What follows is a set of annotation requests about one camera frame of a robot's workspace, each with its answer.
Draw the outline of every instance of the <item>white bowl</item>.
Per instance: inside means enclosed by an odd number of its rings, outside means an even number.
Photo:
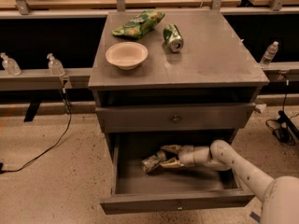
[[[107,50],[106,59],[121,70],[132,70],[146,60],[148,54],[147,48],[139,43],[121,42]]]

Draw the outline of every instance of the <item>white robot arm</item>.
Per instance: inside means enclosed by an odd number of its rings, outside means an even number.
[[[210,147],[165,146],[162,150],[178,155],[178,159],[161,162],[160,165],[164,168],[196,165],[217,171],[232,168],[262,202],[261,224],[299,223],[298,178],[291,176],[272,178],[241,157],[223,140],[214,141]]]

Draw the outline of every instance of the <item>green chip bag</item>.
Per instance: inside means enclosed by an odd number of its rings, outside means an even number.
[[[124,35],[131,38],[141,38],[153,29],[164,17],[164,13],[154,9],[145,10],[140,15],[132,18],[112,31],[113,35]]]

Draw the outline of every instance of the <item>speckled floor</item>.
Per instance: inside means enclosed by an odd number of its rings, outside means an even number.
[[[264,124],[278,117],[281,101],[269,102],[262,114],[254,112],[233,147],[273,177],[299,177],[298,144],[280,144]],[[0,105],[0,162],[8,169],[21,167],[54,145],[69,119],[61,104],[42,104],[34,121],[23,122],[26,109]],[[74,104],[59,146],[22,171],[0,175],[0,223],[257,223],[250,217],[251,212],[261,214],[256,198],[244,208],[106,216],[99,199],[109,196],[112,164],[93,111],[91,103]],[[291,116],[299,106],[286,105],[285,111]],[[293,122],[299,126],[299,118]]]

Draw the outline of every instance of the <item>spray bottle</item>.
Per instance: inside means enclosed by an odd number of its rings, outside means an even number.
[[[48,54],[47,59],[50,60],[48,63],[48,66],[49,66],[50,72],[54,76],[61,77],[65,74],[65,70],[64,70],[62,63],[59,60],[55,59],[55,57],[53,56],[52,53]]]
[[[9,58],[4,52],[0,56],[3,59],[2,65],[9,75],[16,76],[21,73],[21,69],[14,59]]]

